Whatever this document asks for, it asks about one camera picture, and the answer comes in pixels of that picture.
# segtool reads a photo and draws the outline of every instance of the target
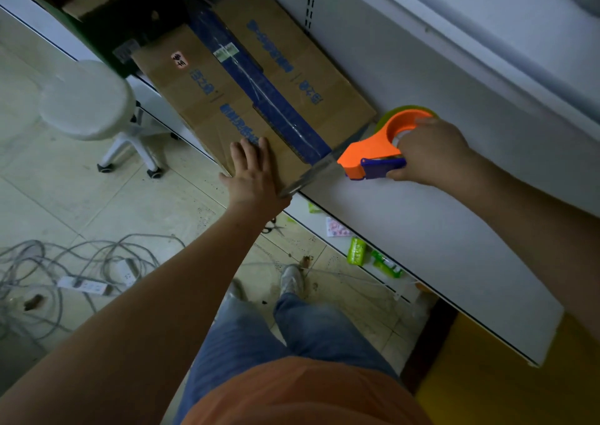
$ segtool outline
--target scissors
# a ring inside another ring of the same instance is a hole
[[[283,232],[281,231],[281,229],[283,229],[283,227],[277,225],[277,218],[273,218],[271,220],[271,224],[273,225],[273,227],[265,226],[264,229],[262,230],[262,233],[270,234],[271,232],[273,232],[273,229],[275,229],[276,231],[279,232],[279,235],[281,235],[283,237]]]

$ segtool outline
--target yellow object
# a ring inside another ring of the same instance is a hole
[[[565,315],[542,368],[458,315],[416,394],[436,425],[600,421],[600,345]]]

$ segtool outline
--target blue packing tape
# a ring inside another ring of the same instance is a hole
[[[277,91],[214,12],[192,13],[190,27],[212,53],[234,44],[238,52],[221,62],[223,68],[305,163],[313,165],[331,153],[329,145]]]

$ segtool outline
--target red label sticker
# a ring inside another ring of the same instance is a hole
[[[185,59],[183,53],[181,53],[181,52],[175,52],[175,53],[171,54],[171,59],[175,62],[175,65],[179,69],[183,69],[188,65],[187,60]]]

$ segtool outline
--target blue tape dispenser handle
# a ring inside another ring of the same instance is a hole
[[[388,158],[388,159],[361,159],[361,166],[365,171],[367,180],[373,178],[384,178],[390,170],[402,169],[406,167],[406,159],[404,158]]]

